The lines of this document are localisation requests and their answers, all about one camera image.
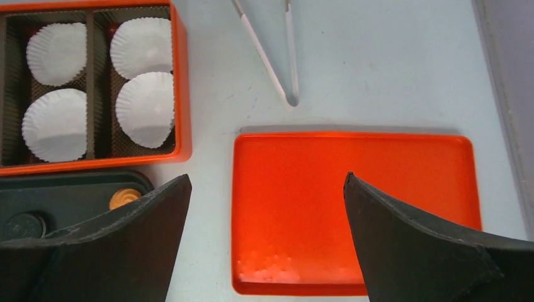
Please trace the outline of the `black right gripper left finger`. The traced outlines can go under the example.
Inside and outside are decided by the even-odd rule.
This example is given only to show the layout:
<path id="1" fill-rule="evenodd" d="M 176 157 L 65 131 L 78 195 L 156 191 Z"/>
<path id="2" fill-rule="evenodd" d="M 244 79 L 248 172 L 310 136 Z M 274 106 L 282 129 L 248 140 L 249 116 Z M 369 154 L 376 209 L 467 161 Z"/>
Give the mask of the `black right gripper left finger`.
<path id="1" fill-rule="evenodd" d="M 1 241 L 1 300 L 164 301 L 191 191 L 178 176 L 42 238 Z"/>

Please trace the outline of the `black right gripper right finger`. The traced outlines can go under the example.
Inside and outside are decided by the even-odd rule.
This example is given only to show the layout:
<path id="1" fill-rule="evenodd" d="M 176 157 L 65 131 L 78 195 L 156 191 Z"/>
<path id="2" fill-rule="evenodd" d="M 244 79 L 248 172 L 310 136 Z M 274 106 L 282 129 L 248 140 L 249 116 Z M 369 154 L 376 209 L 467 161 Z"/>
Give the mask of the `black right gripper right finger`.
<path id="1" fill-rule="evenodd" d="M 344 203 L 370 301 L 533 300 L 533 242 L 440 218 L 353 173 Z"/>

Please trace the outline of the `white metal tongs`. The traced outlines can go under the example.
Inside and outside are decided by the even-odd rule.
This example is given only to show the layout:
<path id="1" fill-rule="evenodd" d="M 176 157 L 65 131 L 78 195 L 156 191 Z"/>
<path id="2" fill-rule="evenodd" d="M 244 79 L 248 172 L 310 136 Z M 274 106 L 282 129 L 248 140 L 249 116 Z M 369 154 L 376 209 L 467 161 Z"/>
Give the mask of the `white metal tongs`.
<path id="1" fill-rule="evenodd" d="M 299 103 L 299 83 L 298 83 L 298 67 L 297 67 L 297 52 L 295 46 L 295 34 L 294 34 L 294 25 L 293 25 L 293 14 L 292 14 L 292 2 L 289 0 L 284 1 L 284 10 L 285 10 L 285 28 L 286 28 L 286 38 L 288 46 L 288 57 L 289 57 L 289 66 L 290 66 L 290 77 L 291 77 L 291 91 L 287 93 L 281 84 L 270 60 L 265 52 L 260 39 L 258 38 L 252 24 L 250 23 L 240 1 L 232 0 L 232 5 L 236 13 L 239 15 L 239 19 L 243 24 L 243 27 L 247 31 L 267 73 L 268 76 L 278 93 L 282 104 L 284 105 L 287 111 L 293 111 Z"/>

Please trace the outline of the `black sandwich cookie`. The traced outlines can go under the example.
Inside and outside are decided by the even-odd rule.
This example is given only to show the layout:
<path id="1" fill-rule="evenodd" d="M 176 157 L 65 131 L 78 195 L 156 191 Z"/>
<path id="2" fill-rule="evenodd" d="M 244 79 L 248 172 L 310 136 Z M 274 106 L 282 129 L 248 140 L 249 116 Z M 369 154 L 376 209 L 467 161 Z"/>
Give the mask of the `black sandwich cookie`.
<path id="1" fill-rule="evenodd" d="M 38 213 L 20 213 L 9 218 L 3 226 L 4 241 L 24 238 L 42 238 L 47 232 L 47 224 Z"/>

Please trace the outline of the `round orange swirl cookie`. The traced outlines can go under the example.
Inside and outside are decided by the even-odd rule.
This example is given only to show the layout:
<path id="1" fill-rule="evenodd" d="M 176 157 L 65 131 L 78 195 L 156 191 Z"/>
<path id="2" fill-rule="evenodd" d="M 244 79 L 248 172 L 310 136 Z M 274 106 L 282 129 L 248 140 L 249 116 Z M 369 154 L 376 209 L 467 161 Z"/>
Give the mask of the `round orange swirl cookie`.
<path id="1" fill-rule="evenodd" d="M 141 193 L 132 188 L 120 189 L 113 194 L 109 202 L 109 209 L 114 210 L 141 197 Z"/>

